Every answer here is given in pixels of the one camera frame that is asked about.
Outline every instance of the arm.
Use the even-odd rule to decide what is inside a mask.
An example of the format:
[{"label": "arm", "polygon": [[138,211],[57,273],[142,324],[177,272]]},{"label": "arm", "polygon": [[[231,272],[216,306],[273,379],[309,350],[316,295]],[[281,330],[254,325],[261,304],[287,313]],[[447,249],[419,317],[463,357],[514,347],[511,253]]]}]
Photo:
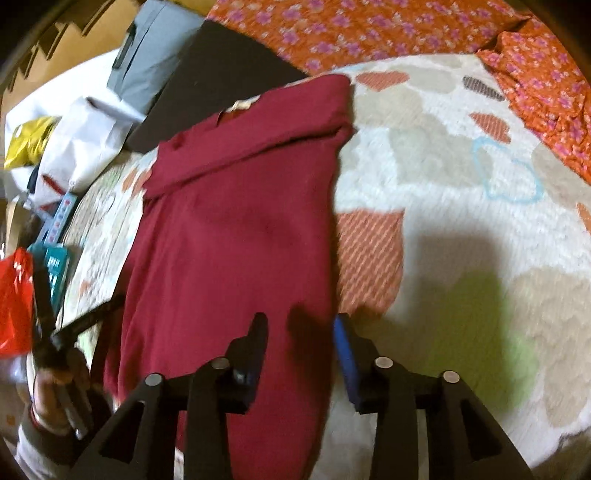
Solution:
[{"label": "arm", "polygon": [[[100,394],[90,389],[90,375],[84,356],[73,350],[74,372],[42,369],[35,376],[33,404],[25,412],[18,431],[16,461],[31,480],[62,480],[85,444],[110,415]],[[78,441],[55,395],[55,386],[74,381],[88,392],[95,420],[95,431]]]}]

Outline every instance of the black handle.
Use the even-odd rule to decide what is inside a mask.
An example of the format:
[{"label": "black handle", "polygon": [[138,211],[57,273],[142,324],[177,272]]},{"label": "black handle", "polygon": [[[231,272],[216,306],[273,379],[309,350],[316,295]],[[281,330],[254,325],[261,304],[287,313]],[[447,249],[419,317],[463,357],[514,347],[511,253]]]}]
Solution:
[{"label": "black handle", "polygon": [[131,48],[134,39],[135,39],[135,22],[132,22],[129,28],[127,29],[127,35],[123,41],[123,46],[119,49],[119,53],[117,54],[117,58],[113,62],[113,70],[119,70],[123,65],[123,59],[127,55],[128,50]]}]

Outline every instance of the orange floral fabric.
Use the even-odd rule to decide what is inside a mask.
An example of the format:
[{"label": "orange floral fabric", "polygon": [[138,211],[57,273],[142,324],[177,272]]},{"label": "orange floral fabric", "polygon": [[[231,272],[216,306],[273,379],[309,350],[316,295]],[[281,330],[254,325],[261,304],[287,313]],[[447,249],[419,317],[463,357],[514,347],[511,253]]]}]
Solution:
[{"label": "orange floral fabric", "polygon": [[308,74],[419,53],[472,53],[524,16],[502,0],[217,0],[208,18]]},{"label": "orange floral fabric", "polygon": [[558,38],[533,18],[478,56],[525,126],[591,183],[591,88]]}]

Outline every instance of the red plastic bag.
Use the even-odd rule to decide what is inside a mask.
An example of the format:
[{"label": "red plastic bag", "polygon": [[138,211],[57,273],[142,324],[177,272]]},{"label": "red plastic bag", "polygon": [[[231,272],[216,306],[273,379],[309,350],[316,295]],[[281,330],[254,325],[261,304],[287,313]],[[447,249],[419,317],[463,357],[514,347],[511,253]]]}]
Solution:
[{"label": "red plastic bag", "polygon": [[23,355],[33,342],[33,257],[24,248],[0,261],[0,358]]}]

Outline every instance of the human hand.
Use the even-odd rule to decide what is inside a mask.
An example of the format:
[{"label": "human hand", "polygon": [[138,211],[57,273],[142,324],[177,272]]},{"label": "human hand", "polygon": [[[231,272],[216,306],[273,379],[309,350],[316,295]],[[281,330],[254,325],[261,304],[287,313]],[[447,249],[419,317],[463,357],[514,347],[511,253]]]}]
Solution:
[{"label": "human hand", "polygon": [[70,425],[56,396],[56,386],[74,382],[86,392],[90,389],[90,372],[82,352],[68,352],[68,370],[43,368],[37,372],[33,386],[33,416],[38,425],[55,434],[67,434]]}]

